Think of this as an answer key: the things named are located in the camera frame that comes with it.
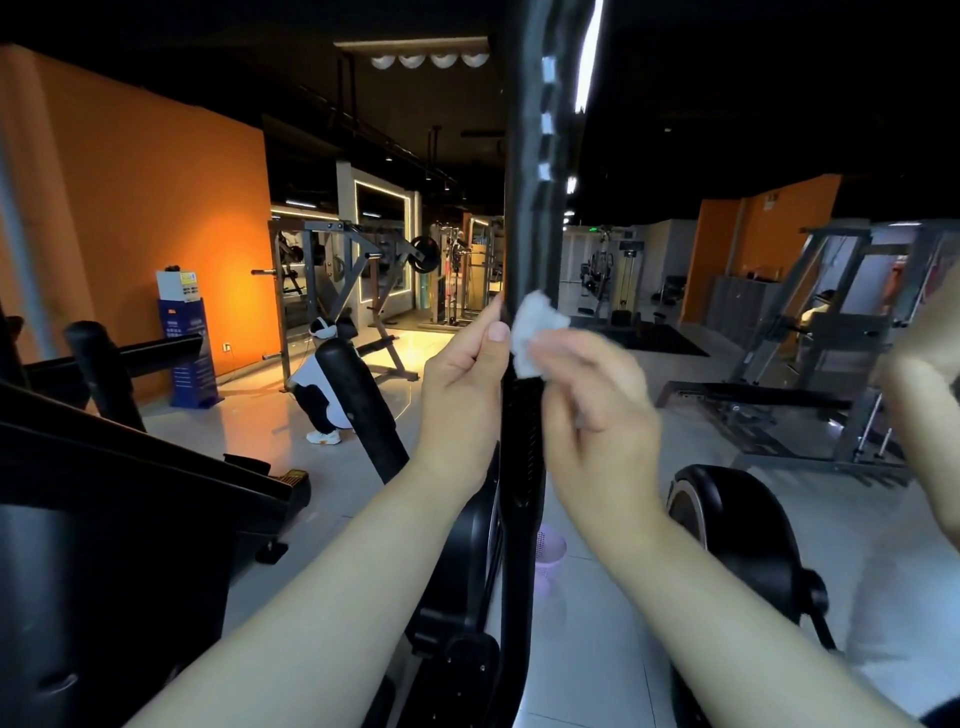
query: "blue sign stand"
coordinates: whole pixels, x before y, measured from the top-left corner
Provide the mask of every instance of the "blue sign stand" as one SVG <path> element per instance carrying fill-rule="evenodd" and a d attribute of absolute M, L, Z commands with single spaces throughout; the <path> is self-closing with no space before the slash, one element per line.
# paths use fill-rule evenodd
<path fill-rule="evenodd" d="M 189 333 L 199 333 L 206 338 L 206 313 L 204 300 L 199 301 L 158 301 L 160 323 L 169 339 Z M 207 409 L 223 398 L 217 392 L 217 376 L 213 371 L 213 357 L 210 355 L 209 339 L 201 349 L 200 357 L 192 364 L 171 370 L 174 378 L 174 396 L 170 404 L 174 407 Z"/>

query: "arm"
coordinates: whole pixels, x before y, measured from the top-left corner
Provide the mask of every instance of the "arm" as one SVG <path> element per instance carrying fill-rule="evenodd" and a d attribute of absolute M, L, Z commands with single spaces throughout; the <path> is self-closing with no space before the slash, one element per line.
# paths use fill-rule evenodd
<path fill-rule="evenodd" d="M 420 443 L 407 467 L 289 586 L 128 725 L 360 725 L 450 527 L 490 464 L 510 355 L 499 313 L 497 302 L 427 362 Z M 472 448 L 454 462 L 448 435 L 465 411 Z"/>
<path fill-rule="evenodd" d="M 543 427 L 557 495 L 716 728 L 916 725 L 666 516 L 660 420 L 632 356 L 574 330 L 540 334 L 531 354 L 551 378 Z"/>
<path fill-rule="evenodd" d="M 960 265 L 880 362 L 879 382 L 910 467 L 941 529 L 960 549 Z"/>

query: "white box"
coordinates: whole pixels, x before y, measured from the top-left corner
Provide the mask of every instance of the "white box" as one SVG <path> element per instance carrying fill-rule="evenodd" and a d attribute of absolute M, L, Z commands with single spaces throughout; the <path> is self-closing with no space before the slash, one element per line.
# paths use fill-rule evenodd
<path fill-rule="evenodd" d="M 189 271 L 157 271 L 156 287 L 161 301 L 199 301 L 197 274 Z"/>

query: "wrist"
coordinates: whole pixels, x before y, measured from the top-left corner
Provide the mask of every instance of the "wrist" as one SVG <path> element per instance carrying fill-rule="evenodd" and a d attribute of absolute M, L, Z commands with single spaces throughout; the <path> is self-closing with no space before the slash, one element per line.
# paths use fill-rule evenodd
<path fill-rule="evenodd" d="M 469 500 L 468 484 L 463 482 L 465 478 L 462 475 L 446 473 L 417 453 L 404 466 L 400 476 L 405 487 L 440 517 L 449 513 L 455 517 Z"/>

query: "track light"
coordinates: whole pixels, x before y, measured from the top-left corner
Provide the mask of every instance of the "track light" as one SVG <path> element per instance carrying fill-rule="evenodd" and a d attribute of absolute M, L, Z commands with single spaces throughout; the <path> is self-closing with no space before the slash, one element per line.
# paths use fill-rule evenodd
<path fill-rule="evenodd" d="M 404 68 L 420 68 L 423 65 L 423 61 L 426 59 L 426 56 L 400 56 L 400 62 L 403 63 Z"/>
<path fill-rule="evenodd" d="M 584 36 L 584 48 L 580 52 L 580 70 L 577 73 L 577 100 L 573 105 L 576 113 L 587 110 L 587 97 L 590 95 L 590 79 L 593 77 L 593 64 L 596 61 L 597 41 L 600 39 L 600 15 L 603 12 L 603 0 L 596 0 L 593 16 Z"/>
<path fill-rule="evenodd" d="M 489 53 L 462 53 L 460 58 L 464 60 L 464 63 L 470 68 L 479 68 L 484 63 L 487 62 L 487 59 L 490 57 Z"/>
<path fill-rule="evenodd" d="M 457 54 L 447 53 L 443 55 L 432 54 L 430 60 L 438 68 L 449 68 L 451 65 L 457 62 Z"/>

